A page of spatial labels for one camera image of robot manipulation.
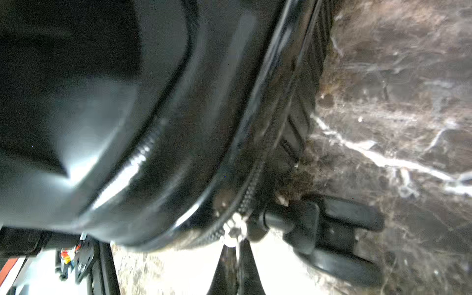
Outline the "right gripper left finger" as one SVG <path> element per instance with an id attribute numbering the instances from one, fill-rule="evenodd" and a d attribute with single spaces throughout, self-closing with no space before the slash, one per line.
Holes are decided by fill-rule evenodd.
<path id="1" fill-rule="evenodd" d="M 235 248 L 223 246 L 207 295 L 236 295 L 238 260 Z"/>

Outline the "black ribbed hard-shell suitcase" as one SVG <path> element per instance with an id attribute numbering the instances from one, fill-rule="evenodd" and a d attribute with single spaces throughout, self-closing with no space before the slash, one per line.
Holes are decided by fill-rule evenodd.
<path id="1" fill-rule="evenodd" d="M 371 206 L 274 188 L 310 132 L 337 1 L 2 1 L 1 228 L 135 251 L 271 229 L 314 269 L 379 286 L 354 254 Z"/>

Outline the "silver zipper pull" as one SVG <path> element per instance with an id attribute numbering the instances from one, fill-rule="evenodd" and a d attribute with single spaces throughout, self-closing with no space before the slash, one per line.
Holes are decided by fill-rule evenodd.
<path id="1" fill-rule="evenodd" d="M 247 238 L 248 227 L 246 220 L 239 213 L 234 213 L 232 217 L 223 225 L 224 234 L 220 238 L 222 243 L 235 248 Z"/>

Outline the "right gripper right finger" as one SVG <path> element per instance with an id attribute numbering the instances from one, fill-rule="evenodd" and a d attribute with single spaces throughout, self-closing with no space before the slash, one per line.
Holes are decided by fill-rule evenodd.
<path id="1" fill-rule="evenodd" d="M 238 293 L 240 295 L 265 295 L 258 268 L 248 240 L 240 242 L 238 252 Z"/>

